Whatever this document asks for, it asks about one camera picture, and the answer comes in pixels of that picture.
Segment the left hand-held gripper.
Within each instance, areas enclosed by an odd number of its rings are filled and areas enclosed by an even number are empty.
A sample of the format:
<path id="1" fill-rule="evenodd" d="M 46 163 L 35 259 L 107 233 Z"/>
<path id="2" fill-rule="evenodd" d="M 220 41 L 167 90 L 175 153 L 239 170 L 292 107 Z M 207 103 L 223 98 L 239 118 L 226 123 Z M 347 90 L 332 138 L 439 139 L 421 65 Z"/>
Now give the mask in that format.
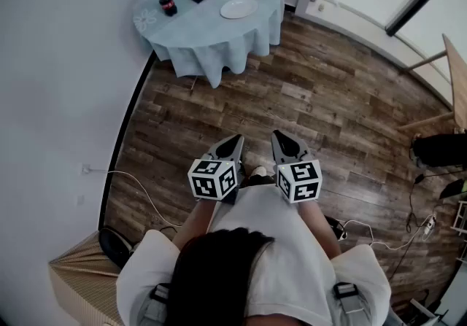
<path id="1" fill-rule="evenodd" d="M 188 180 L 195 198 L 235 204 L 244 179 L 243 147 L 243 135 L 236 134 L 214 144 L 210 153 L 193 161 Z"/>

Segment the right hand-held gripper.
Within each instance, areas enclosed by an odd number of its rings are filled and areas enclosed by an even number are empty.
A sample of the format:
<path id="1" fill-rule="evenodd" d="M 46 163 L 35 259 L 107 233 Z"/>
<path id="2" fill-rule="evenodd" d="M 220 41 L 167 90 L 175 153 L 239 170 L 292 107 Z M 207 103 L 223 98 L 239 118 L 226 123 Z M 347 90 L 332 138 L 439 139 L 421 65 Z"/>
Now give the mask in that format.
<path id="1" fill-rule="evenodd" d="M 274 130 L 271 145 L 275 161 L 275 185 L 290 204 L 318 198 L 323 183 L 319 160 L 309 155 L 303 139 L 287 131 Z"/>

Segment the person's right forearm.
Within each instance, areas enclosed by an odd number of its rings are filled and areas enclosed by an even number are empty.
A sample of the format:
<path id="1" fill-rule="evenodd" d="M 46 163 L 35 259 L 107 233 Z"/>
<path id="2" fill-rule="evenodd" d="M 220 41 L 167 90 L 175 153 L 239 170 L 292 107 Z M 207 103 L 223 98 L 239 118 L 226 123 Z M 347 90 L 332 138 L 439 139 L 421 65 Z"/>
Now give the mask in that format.
<path id="1" fill-rule="evenodd" d="M 339 242 L 329 225 L 325 215 L 315 201 L 298 204 L 298 214 L 330 260 L 341 254 Z"/>

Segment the person's left forearm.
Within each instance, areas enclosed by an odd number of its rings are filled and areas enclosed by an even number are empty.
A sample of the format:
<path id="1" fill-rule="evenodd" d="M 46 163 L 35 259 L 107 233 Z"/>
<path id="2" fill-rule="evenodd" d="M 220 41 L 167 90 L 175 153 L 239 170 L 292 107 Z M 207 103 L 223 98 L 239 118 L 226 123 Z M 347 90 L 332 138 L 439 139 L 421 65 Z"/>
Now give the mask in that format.
<path id="1" fill-rule="evenodd" d="M 202 199 L 197 202 L 182 227 L 178 229 L 172 243 L 182 251 L 190 240 L 205 235 L 208 231 L 217 201 Z"/>

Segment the person's right leg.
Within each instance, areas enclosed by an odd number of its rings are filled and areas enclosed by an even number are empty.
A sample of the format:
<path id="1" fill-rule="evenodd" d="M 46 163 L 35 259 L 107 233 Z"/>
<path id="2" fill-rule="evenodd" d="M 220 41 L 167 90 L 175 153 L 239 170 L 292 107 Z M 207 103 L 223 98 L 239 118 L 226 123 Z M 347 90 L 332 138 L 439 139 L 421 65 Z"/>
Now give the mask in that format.
<path id="1" fill-rule="evenodd" d="M 243 180 L 240 188 L 252 187 L 257 185 L 274 185 L 275 181 L 272 176 L 261 176 L 259 174 L 249 176 Z"/>

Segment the black box device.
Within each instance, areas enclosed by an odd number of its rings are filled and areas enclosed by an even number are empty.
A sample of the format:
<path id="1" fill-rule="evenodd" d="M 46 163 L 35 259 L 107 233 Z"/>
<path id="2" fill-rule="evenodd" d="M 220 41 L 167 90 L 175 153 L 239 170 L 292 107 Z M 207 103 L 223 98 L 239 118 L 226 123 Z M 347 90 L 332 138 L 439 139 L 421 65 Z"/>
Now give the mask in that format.
<path id="1" fill-rule="evenodd" d="M 332 217 L 325 216 L 328 224 L 331 226 L 338 241 L 345 240 L 347 238 L 347 232 L 340 221 Z"/>

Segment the person's white shirt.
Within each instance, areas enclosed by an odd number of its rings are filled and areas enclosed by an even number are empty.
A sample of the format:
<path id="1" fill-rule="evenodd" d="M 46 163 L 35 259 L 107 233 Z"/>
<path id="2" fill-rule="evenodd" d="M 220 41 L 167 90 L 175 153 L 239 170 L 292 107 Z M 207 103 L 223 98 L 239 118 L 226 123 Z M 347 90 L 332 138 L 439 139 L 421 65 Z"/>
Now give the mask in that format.
<path id="1" fill-rule="evenodd" d="M 383 326 L 390 285 L 373 249 L 358 245 L 330 260 L 273 185 L 246 187 L 232 206 L 215 207 L 212 232 L 247 228 L 272 237 L 252 272 L 246 314 L 281 314 L 308 326 Z M 124 326 L 162 326 L 163 301 L 151 298 L 171 280 L 178 248 L 149 230 L 117 278 Z"/>

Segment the round table with blue cloth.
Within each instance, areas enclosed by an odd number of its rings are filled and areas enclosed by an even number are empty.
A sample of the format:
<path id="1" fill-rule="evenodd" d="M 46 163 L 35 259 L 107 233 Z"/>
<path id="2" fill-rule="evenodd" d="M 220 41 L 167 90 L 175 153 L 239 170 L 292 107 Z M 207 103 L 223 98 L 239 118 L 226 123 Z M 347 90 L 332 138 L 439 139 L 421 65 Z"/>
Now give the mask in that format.
<path id="1" fill-rule="evenodd" d="M 267 56 L 280 43 L 284 0 L 256 0 L 258 9 L 226 19 L 220 8 L 230 0 L 174 0 L 177 14 L 167 16 L 159 0 L 136 0 L 133 23 L 162 61 L 171 61 L 178 77 L 204 76 L 213 88 L 224 68 L 241 74 L 247 56 Z"/>

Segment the black round stool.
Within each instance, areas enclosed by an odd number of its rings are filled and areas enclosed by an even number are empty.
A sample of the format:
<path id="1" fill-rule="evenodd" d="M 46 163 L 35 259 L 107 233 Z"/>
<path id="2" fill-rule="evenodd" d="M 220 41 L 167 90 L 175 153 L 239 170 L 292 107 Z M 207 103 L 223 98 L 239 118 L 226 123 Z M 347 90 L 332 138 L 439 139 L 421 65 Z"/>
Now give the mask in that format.
<path id="1" fill-rule="evenodd" d="M 99 245 L 102 252 L 120 269 L 128 262 L 134 245 L 111 227 L 99 231 Z"/>

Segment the black bag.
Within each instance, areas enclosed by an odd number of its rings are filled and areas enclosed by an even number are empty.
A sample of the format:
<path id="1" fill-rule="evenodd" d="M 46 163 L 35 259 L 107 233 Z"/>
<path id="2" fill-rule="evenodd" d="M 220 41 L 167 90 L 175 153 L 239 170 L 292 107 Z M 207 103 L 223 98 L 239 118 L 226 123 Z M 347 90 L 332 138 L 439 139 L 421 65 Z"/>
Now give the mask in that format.
<path id="1" fill-rule="evenodd" d="M 412 150 L 418 160 L 430 167 L 467 166 L 467 133 L 417 138 Z"/>

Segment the white power strip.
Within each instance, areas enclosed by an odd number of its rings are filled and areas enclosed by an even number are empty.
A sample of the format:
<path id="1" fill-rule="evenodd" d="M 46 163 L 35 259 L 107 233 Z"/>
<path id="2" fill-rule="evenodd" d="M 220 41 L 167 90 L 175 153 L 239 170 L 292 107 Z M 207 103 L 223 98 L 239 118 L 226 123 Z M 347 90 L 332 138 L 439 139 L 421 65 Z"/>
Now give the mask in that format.
<path id="1" fill-rule="evenodd" d="M 422 236 L 423 241 L 426 241 L 430 237 L 430 235 L 432 234 L 435 226 L 436 226 L 436 217 L 432 214 L 430 216 L 430 219 L 428 220 L 426 226 L 425 226 L 424 233 L 423 233 L 423 236 Z"/>

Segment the cola bottle with red cap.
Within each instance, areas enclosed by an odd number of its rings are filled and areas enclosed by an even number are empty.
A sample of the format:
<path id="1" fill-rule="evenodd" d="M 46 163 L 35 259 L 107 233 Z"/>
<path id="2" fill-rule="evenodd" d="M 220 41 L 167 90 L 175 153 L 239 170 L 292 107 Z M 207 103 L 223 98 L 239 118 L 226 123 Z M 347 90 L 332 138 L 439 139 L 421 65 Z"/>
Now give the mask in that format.
<path id="1" fill-rule="evenodd" d="M 159 0 L 159 4 L 165 15 L 169 17 L 176 15 L 178 12 L 174 0 Z"/>

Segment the black monitor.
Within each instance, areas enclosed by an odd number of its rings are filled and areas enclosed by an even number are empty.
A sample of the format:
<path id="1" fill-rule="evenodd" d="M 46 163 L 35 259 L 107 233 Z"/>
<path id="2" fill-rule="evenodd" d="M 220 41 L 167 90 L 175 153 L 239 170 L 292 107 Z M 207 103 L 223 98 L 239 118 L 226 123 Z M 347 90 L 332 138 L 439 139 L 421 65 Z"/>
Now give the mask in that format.
<path id="1" fill-rule="evenodd" d="M 441 192 L 439 198 L 450 198 L 455 195 L 467 193 L 467 179 L 457 179 L 449 183 Z"/>

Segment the light wooden table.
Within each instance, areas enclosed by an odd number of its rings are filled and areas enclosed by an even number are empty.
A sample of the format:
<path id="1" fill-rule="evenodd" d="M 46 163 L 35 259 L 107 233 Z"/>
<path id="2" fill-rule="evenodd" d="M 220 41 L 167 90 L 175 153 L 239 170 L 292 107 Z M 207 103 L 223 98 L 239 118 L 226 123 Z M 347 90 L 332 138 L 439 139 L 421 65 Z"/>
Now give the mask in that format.
<path id="1" fill-rule="evenodd" d="M 401 73 L 408 73 L 409 71 L 429 64 L 435 60 L 447 57 L 452 83 L 452 111 L 425 120 L 402 125 L 397 128 L 398 131 L 411 130 L 447 120 L 454 120 L 457 127 L 467 129 L 467 63 L 460 56 L 449 37 L 446 34 L 442 34 L 442 37 L 445 46 L 444 51 L 402 69 Z"/>

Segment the beige ribbed box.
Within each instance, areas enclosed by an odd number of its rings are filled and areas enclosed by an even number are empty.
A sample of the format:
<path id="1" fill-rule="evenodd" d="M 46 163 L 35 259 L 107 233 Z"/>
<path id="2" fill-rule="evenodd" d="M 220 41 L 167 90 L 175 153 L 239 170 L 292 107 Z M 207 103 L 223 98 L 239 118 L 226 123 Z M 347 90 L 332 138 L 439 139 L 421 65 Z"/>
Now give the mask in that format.
<path id="1" fill-rule="evenodd" d="M 104 254 L 97 232 L 49 262 L 60 307 L 80 326 L 123 326 L 117 310 L 120 269 Z"/>

